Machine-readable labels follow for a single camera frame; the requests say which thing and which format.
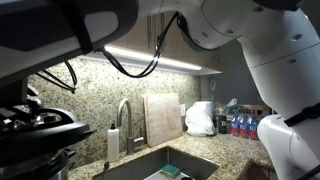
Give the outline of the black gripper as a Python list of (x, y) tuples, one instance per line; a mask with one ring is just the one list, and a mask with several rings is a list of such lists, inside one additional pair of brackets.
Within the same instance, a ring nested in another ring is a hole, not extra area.
[(0, 133), (8, 134), (58, 123), (62, 113), (44, 108), (38, 91), (21, 79), (0, 89)]

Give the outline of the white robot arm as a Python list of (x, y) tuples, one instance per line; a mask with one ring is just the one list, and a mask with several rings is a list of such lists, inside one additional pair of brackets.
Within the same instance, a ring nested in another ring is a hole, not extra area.
[(314, 180), (320, 158), (320, 40), (309, 0), (0, 0), (2, 87), (173, 12), (185, 42), (244, 60), (274, 109), (258, 127), (281, 180)]

